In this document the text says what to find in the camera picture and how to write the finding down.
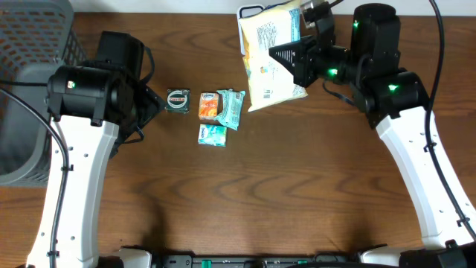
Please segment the dark green round-label box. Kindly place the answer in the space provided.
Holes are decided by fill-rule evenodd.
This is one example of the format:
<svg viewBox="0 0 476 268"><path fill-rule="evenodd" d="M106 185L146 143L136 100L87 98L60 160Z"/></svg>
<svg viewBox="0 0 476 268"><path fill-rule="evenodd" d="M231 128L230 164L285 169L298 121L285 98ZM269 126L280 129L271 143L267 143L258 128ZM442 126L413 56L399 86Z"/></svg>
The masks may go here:
<svg viewBox="0 0 476 268"><path fill-rule="evenodd" d="M186 114L190 109L190 90L189 89L168 89L167 105L168 112Z"/></svg>

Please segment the cream snack bag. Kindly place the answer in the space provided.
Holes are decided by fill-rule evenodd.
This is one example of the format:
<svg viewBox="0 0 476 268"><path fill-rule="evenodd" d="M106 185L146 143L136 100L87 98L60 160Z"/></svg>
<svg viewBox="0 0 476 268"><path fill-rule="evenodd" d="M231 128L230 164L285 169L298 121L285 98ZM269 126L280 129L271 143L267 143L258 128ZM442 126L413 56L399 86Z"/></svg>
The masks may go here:
<svg viewBox="0 0 476 268"><path fill-rule="evenodd" d="M307 96L291 73L269 56L277 45L300 40L300 2L287 1L239 19L248 75L249 112Z"/></svg>

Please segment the orange tissue pack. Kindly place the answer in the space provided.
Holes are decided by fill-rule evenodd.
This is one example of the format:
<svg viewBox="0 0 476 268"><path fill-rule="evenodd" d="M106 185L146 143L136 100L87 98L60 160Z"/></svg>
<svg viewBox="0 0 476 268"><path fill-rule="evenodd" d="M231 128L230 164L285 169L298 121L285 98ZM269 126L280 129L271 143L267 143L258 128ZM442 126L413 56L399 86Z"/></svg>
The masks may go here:
<svg viewBox="0 0 476 268"><path fill-rule="evenodd" d="M219 94L204 92L200 95L198 116L202 120L213 120L218 114Z"/></svg>

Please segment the teal tissue pack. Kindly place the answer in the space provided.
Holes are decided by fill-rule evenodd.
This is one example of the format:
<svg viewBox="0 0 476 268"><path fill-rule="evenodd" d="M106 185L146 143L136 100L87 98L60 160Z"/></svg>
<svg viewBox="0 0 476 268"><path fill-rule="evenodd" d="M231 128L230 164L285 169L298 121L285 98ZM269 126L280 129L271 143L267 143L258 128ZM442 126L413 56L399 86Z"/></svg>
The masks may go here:
<svg viewBox="0 0 476 268"><path fill-rule="evenodd" d="M199 127L198 143L215 147L225 147L227 128L219 125L201 124Z"/></svg>

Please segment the green snack packet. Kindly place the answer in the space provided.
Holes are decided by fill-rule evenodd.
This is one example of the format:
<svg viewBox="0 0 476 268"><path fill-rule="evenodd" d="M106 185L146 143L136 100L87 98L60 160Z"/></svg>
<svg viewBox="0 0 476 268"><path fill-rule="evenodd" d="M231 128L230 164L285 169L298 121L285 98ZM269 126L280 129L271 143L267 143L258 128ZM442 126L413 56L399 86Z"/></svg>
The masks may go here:
<svg viewBox="0 0 476 268"><path fill-rule="evenodd" d="M222 98L222 111L214 118L222 126L238 130L244 103L245 91L235 92L233 89L221 89L217 93Z"/></svg>

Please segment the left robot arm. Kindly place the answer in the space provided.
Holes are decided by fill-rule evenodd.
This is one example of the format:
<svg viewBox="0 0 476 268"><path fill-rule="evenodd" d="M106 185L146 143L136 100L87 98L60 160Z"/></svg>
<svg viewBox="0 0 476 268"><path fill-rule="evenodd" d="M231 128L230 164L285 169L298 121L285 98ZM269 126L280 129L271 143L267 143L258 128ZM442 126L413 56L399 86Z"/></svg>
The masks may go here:
<svg viewBox="0 0 476 268"><path fill-rule="evenodd" d="M102 255L97 247L108 161L121 145L142 141L144 127L165 107L141 74L150 56L133 36L105 31L93 60L62 66L49 78L51 166L28 267L152 266L147 249L126 246Z"/></svg>

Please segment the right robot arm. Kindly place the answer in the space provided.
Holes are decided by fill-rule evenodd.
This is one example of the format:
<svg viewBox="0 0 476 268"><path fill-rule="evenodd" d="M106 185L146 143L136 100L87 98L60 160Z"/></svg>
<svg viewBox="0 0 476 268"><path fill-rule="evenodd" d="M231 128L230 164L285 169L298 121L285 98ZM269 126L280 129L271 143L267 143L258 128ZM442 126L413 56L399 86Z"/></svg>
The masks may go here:
<svg viewBox="0 0 476 268"><path fill-rule="evenodd" d="M411 196L423 246L373 246L350 256L326 254L314 267L473 267L475 207L449 161L434 119L435 91L399 66L401 22L387 4L358 6L349 48L335 43L332 3L308 1L300 8L316 30L296 42L274 46L270 56L303 87L317 79L348 85L347 103L364 113L385 143Z"/></svg>

